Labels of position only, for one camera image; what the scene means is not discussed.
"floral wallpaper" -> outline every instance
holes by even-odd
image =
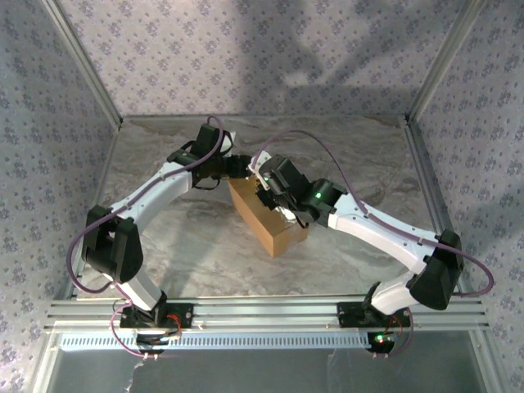
[[[121,115],[398,115],[463,0],[61,3]]]
[[[484,303],[504,367],[524,391],[524,3],[492,2],[419,120],[465,248],[486,261]],[[467,276],[485,286],[479,269]]]
[[[0,15],[0,391],[22,391],[113,129],[39,1]]]

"red wire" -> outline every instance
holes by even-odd
[[[182,330],[182,323],[180,322],[180,318],[178,316],[176,316],[175,314],[167,314],[166,317],[169,319],[173,319],[177,323],[178,331]]]

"cardboard box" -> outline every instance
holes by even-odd
[[[265,207],[255,194],[256,177],[229,179],[233,204],[271,256],[279,256],[308,237],[296,221],[290,223],[276,210]]]

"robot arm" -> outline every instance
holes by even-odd
[[[362,304],[362,315],[352,317],[373,325],[411,305],[422,304],[432,309],[447,307],[463,270],[462,257],[406,240],[369,219],[343,187],[326,179],[310,183],[287,158],[264,157],[264,163],[252,170],[258,171],[261,185],[257,195],[268,208],[282,206],[303,222],[349,233],[395,257],[408,268],[407,273],[397,278],[375,283]],[[365,206],[368,213],[419,239],[435,238],[447,246],[460,248],[459,236],[451,231],[437,236]]]
[[[160,326],[165,319],[165,294],[152,282],[142,267],[140,233],[173,200],[195,187],[202,179],[245,178],[249,175],[249,156],[232,156],[233,133],[225,132],[221,148],[201,165],[184,170],[211,151],[219,130],[204,124],[196,141],[191,141],[167,158],[160,170],[135,192],[109,208],[94,206],[87,225],[110,212],[140,200],[114,219],[88,233],[84,238],[83,259],[109,280],[140,310],[144,323]]]
[[[137,191],[109,208],[93,207],[88,213],[87,225],[127,206],[136,195],[140,201],[91,231],[84,238],[82,257],[133,302],[139,324],[143,327],[166,326],[166,315],[175,312],[165,293],[147,276],[142,267],[140,233],[171,201],[195,187],[204,178],[245,178],[255,173],[260,180],[258,197],[270,209],[291,211],[306,224],[317,223],[356,236],[376,248],[394,256],[408,268],[408,272],[388,282],[377,282],[369,290],[363,304],[352,305],[345,314],[349,322],[342,327],[376,327],[390,320],[390,315],[415,304],[433,309],[445,309],[463,269],[462,258],[448,251],[406,240],[373,222],[358,207],[347,191],[326,179],[311,183],[285,157],[262,155],[257,165],[249,156],[230,156],[233,144],[231,134],[222,141],[222,148],[205,163],[181,170],[208,154],[218,141],[218,129],[208,124],[201,127],[198,138],[170,155],[162,168]],[[436,238],[448,246],[460,247],[459,237],[445,231],[439,237],[431,232],[407,225],[366,206],[382,221],[411,232],[420,238]]]

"white marble surface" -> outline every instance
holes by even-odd
[[[196,137],[204,120],[124,123],[102,204],[118,201],[146,181],[172,151]],[[405,222],[431,228],[397,118],[224,117],[223,121],[227,130],[237,131],[236,153],[254,154],[277,131],[315,131],[332,147],[366,202]],[[309,179],[342,183],[328,154],[306,136],[286,136],[268,150],[290,157]],[[234,210],[226,183],[212,192],[193,189],[172,202],[141,239],[147,272],[169,297],[366,293],[374,282],[404,271],[400,262],[359,239],[316,225],[306,241],[272,258]],[[83,281],[99,287],[105,278],[86,267]],[[103,296],[117,294],[107,291]]]

